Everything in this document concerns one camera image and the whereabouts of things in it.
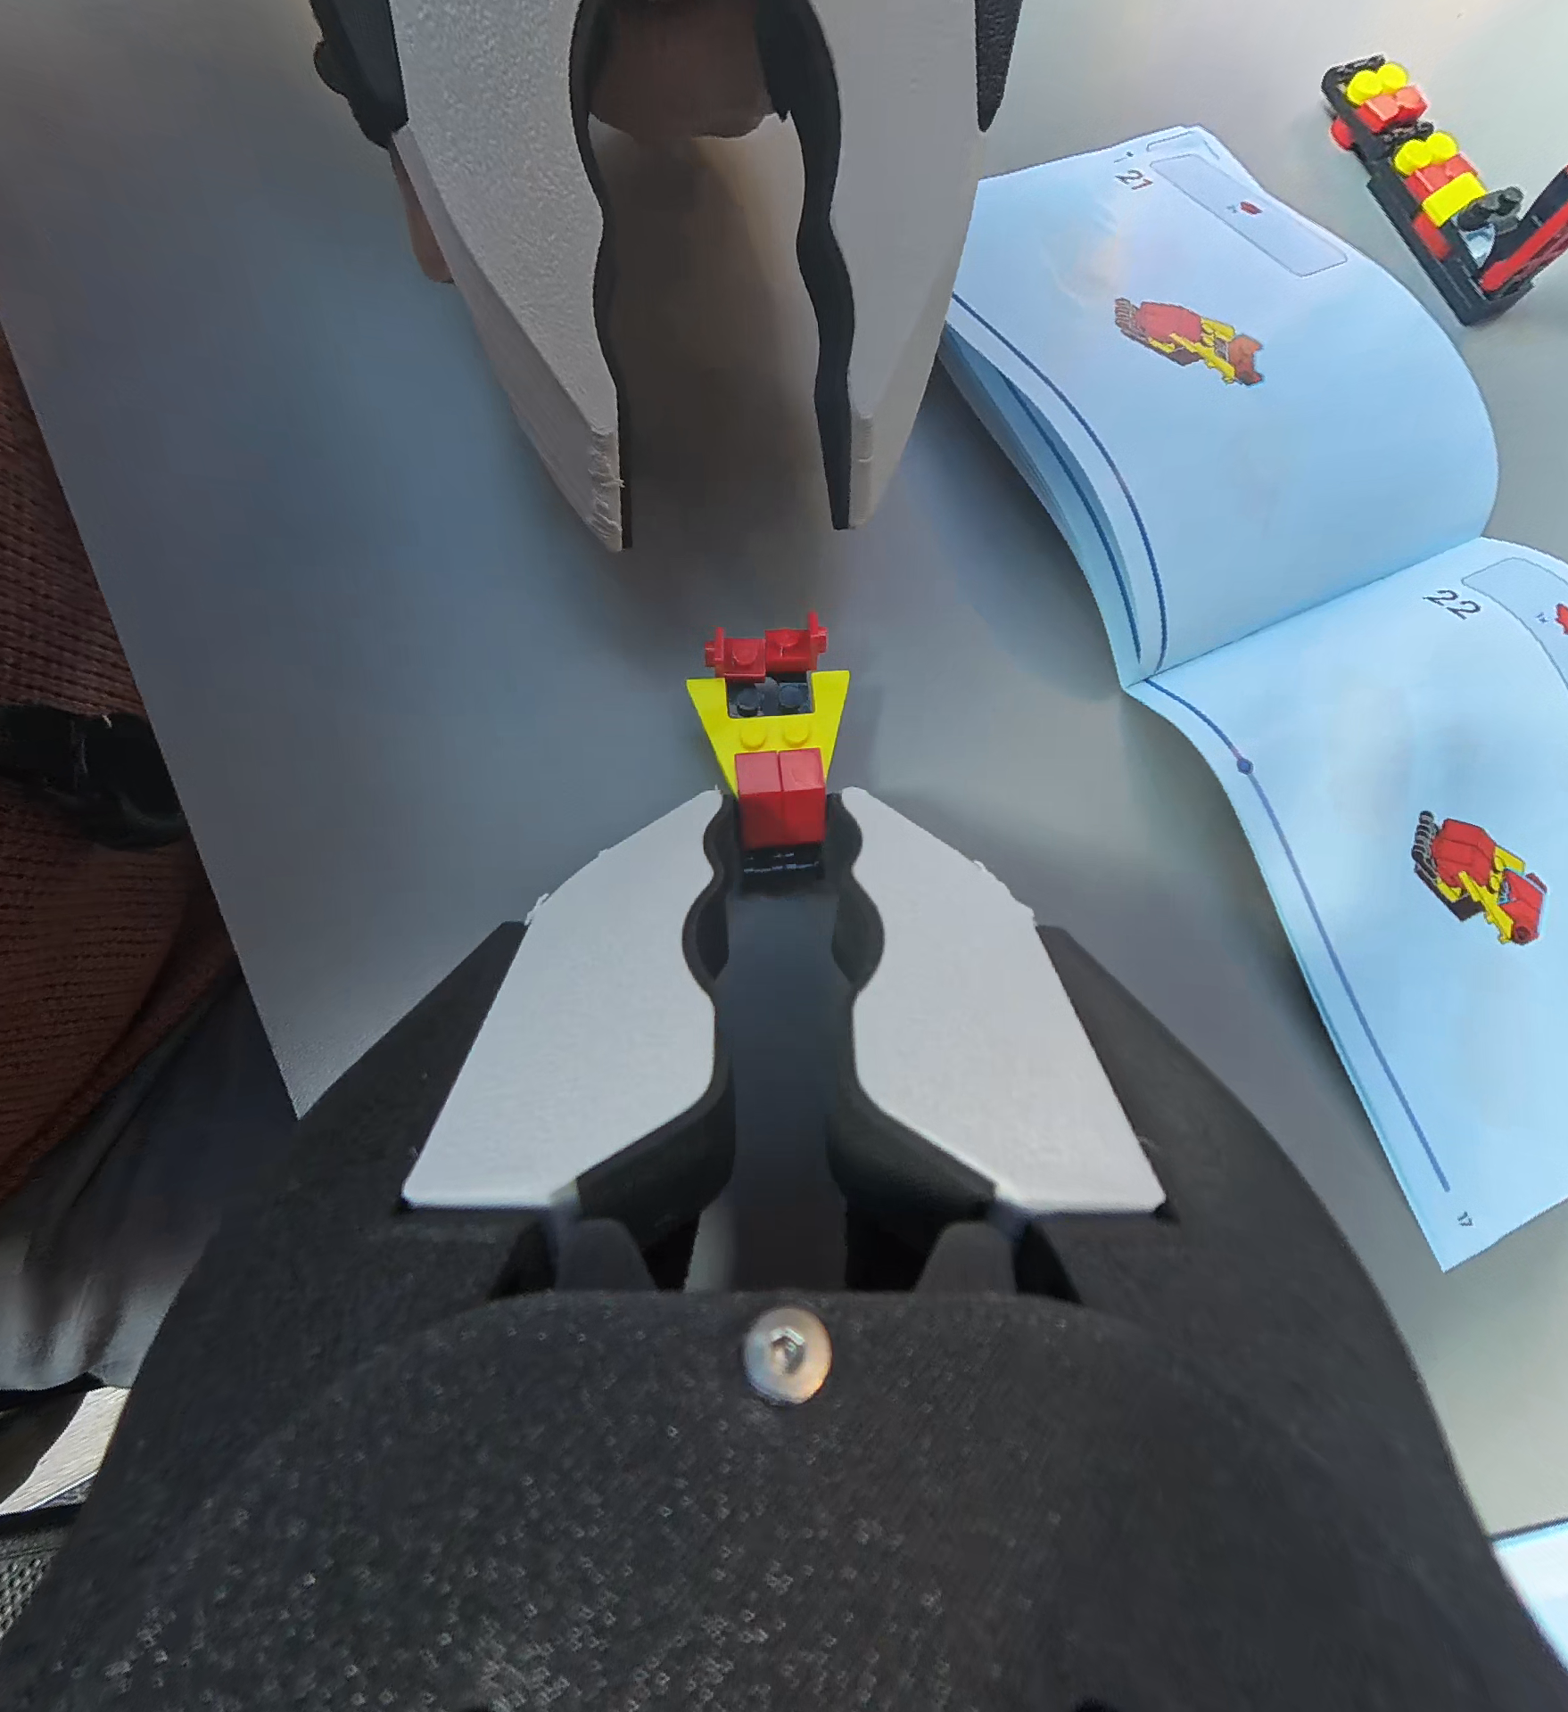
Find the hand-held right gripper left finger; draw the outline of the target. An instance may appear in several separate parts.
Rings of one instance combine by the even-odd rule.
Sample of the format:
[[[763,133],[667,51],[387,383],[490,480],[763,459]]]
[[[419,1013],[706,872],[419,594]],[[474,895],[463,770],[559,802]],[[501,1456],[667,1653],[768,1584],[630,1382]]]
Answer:
[[[692,797],[535,906],[410,1172],[412,1206],[698,1217],[721,1194],[727,812]]]

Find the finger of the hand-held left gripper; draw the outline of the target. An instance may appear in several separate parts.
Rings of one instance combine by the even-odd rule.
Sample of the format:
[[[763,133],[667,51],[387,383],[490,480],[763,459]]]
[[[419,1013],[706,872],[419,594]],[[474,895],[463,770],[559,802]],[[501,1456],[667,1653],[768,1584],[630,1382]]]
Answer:
[[[872,518],[937,361],[981,165],[971,3],[767,3],[801,140],[801,277],[832,523]]]
[[[628,544],[614,260],[589,140],[601,5],[393,3],[399,158],[521,428],[614,551]]]

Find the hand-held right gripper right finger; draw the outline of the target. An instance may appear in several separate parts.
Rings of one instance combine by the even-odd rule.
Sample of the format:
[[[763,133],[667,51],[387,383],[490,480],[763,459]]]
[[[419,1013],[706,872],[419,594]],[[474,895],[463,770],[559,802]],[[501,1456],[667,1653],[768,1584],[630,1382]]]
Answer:
[[[858,787],[830,812],[827,863],[849,986],[828,1156],[852,1206],[1153,1213],[1165,1192],[1032,911]]]

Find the yellow red brick assembly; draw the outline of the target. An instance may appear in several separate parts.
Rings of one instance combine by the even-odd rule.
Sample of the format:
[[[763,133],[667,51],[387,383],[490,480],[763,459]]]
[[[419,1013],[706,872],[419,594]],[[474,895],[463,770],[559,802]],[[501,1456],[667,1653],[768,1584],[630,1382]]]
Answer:
[[[823,870],[828,791],[847,671],[738,684],[690,678],[686,690],[737,800],[742,874],[756,880]]]

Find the grey desk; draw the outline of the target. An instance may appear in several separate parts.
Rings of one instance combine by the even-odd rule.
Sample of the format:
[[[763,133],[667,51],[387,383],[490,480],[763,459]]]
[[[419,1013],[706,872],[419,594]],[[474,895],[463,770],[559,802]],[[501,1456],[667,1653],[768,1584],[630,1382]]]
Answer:
[[[521,434],[305,5],[0,5],[0,321],[250,988],[313,1101],[501,920],[711,776],[714,627],[817,608],[840,779],[1062,925],[1286,1147],[1489,1529],[1568,1515],[1568,1205],[1442,1273],[1216,774],[1130,700],[1028,487],[934,378],[827,517],[801,151],[596,131],[632,549]]]

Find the person's left hand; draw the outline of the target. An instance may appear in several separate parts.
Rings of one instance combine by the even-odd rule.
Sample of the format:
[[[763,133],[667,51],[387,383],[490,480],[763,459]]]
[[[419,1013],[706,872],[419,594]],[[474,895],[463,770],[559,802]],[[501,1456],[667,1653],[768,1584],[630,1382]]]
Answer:
[[[749,136],[774,113],[758,3],[603,5],[589,109],[646,144]]]

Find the light blue instruction booklet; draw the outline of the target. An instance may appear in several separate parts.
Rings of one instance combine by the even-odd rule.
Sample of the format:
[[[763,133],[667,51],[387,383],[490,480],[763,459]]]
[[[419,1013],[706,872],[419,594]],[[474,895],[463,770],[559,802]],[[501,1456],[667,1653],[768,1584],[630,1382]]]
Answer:
[[[1161,131],[979,185],[944,363],[1224,783],[1440,1264],[1568,1198],[1568,565],[1473,374]]]

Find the red black brick model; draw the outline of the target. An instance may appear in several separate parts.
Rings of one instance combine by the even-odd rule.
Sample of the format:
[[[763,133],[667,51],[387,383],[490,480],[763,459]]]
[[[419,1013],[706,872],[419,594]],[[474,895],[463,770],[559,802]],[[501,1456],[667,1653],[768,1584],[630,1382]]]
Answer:
[[[1429,121],[1407,70],[1373,55],[1330,66],[1330,138],[1367,170],[1369,189],[1465,328],[1525,298],[1568,252],[1568,164],[1532,202],[1486,187],[1458,140]]]

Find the grey cloth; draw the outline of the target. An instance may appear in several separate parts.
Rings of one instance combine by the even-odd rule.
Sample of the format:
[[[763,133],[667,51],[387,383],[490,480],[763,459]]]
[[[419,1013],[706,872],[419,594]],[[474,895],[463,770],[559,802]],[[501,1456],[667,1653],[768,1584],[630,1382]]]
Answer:
[[[233,974],[0,1206],[0,1392],[129,1385],[295,1121]]]

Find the brown knit sweater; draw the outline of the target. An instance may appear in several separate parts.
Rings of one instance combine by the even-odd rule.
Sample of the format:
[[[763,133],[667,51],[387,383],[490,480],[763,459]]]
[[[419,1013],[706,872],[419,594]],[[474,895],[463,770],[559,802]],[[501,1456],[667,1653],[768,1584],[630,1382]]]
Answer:
[[[0,328],[0,707],[144,703]],[[117,852],[0,779],[0,1205],[235,956],[192,843]]]

